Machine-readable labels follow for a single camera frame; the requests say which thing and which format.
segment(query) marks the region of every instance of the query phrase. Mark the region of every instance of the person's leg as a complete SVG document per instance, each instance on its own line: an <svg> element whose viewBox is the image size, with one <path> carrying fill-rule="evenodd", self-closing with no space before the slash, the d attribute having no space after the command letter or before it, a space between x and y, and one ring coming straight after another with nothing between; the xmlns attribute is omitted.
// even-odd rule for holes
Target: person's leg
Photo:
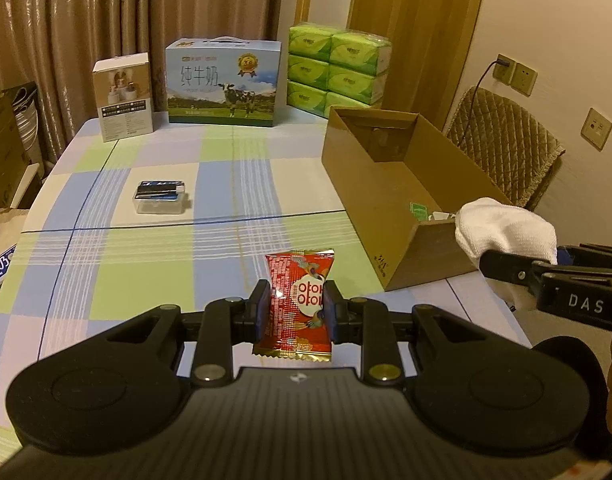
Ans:
<svg viewBox="0 0 612 480"><path fill-rule="evenodd" d="M608 388L593 351L579 339L563 335L544 340L533 349L567 364L586 382L590 406L575 445L592 460L608 458L612 451L612 436L606 427Z"/></svg>

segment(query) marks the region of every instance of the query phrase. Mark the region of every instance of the plaid tablecloth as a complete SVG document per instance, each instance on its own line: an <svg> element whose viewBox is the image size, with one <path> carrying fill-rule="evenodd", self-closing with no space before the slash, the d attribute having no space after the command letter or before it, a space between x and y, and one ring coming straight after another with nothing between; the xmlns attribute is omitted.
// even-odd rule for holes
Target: plaid tablecloth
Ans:
<svg viewBox="0 0 612 480"><path fill-rule="evenodd" d="M274 128L161 123L103 143L97 120L72 140L33 205L0 293L0 461L19 446L6 415L12 378L45 357L163 303L202 310L268 278L265 255L333 248L330 278L346 297L391 310L433 303L528 344L479 273L385 293L320 162L326 122L286 108ZM142 180L183 180L180 216L137 215ZM188 344L180 373L188 373ZM310 366L234 350L237 365ZM359 349L335 347L332 365ZM414 373L410 359L408 374Z"/></svg>

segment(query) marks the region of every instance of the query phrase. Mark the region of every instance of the white cloth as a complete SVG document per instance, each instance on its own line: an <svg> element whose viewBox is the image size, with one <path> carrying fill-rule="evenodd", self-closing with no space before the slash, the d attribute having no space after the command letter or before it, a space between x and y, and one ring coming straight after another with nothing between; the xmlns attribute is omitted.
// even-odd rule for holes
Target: white cloth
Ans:
<svg viewBox="0 0 612 480"><path fill-rule="evenodd" d="M480 198L460 209L455 216L455 237L470 261L478 268L487 250L530 256L557 263L555 228L535 213L492 198ZM494 293L518 310L536 306L524 286L486 279Z"/></svg>

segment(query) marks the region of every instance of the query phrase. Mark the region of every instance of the blue milk carton box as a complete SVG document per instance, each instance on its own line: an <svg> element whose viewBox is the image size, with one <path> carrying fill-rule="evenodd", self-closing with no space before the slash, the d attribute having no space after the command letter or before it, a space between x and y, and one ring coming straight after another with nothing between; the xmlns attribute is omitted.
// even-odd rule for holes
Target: blue milk carton box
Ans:
<svg viewBox="0 0 612 480"><path fill-rule="evenodd" d="M279 41L178 40L166 48L171 123L273 126Z"/></svg>

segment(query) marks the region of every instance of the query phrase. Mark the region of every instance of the chair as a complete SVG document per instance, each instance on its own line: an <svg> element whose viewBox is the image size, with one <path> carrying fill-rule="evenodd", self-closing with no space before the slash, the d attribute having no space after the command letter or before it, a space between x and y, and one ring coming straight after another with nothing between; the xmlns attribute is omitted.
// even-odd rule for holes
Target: chair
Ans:
<svg viewBox="0 0 612 480"><path fill-rule="evenodd" d="M468 113L474 95L470 126ZM560 165L564 147L514 101L470 88L446 134L475 161L513 205L533 210Z"/></svg>

